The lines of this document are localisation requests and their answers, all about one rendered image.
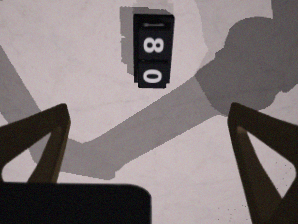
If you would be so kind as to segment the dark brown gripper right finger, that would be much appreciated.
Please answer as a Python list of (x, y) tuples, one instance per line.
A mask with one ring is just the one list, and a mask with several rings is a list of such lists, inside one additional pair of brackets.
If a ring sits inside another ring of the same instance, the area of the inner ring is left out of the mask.
[[(236, 102), (231, 104), (227, 124), (252, 224), (298, 224), (298, 125)], [(247, 132), (295, 167), (296, 177), (283, 198)]]

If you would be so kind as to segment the black calendar cube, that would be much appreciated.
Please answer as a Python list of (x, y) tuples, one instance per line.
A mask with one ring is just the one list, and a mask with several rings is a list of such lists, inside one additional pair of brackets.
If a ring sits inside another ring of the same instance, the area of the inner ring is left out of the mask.
[(170, 28), (167, 22), (140, 21), (138, 26), (138, 58), (167, 60)]
[(165, 89), (167, 69), (167, 60), (138, 58), (138, 87)]

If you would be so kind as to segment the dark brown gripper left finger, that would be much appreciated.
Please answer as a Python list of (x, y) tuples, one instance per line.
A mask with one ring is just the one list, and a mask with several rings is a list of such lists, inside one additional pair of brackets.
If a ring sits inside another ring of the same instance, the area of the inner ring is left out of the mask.
[(0, 126), (0, 182), (4, 166), (51, 132), (27, 182), (57, 183), (71, 119), (65, 103)]

